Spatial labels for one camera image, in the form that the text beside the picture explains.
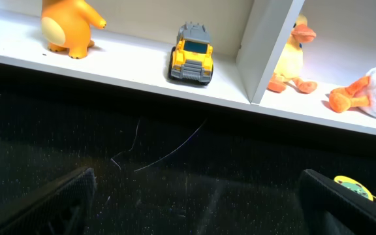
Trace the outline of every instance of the white plush toy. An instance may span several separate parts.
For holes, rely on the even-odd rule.
[[[344,112],[350,107],[359,107],[376,117],[376,68],[349,87],[334,89],[329,97],[330,107],[335,112]]]

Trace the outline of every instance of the plush duck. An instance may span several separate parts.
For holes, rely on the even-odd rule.
[[[367,114],[376,117],[376,68],[351,84],[349,87],[334,89],[329,96],[330,107],[341,113],[350,107],[359,107]]]
[[[69,56],[81,59],[87,56],[92,24],[104,29],[106,21],[84,0],[43,0],[41,27],[49,41],[49,50],[69,49]]]
[[[269,90],[280,93],[287,88],[286,83],[291,80],[302,93],[316,90],[317,83],[303,82],[300,78],[304,64],[302,43],[312,42],[315,37],[315,32],[307,26],[307,18],[300,14],[268,84]]]

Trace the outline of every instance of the duck's orange beak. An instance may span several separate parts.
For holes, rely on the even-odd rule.
[[[316,37],[316,33],[305,24],[297,25],[291,34],[300,43],[312,42]]]

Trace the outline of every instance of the yellow toy truck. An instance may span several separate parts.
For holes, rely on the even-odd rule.
[[[208,85],[213,77],[213,47],[206,27],[185,23],[172,48],[168,77],[172,80],[191,80]]]

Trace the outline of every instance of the truck windshield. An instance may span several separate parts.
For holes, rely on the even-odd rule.
[[[191,41],[185,41],[185,46],[183,47],[184,50],[188,52],[196,52],[201,54],[207,53],[207,44],[204,43],[198,43],[198,42],[191,42]]]

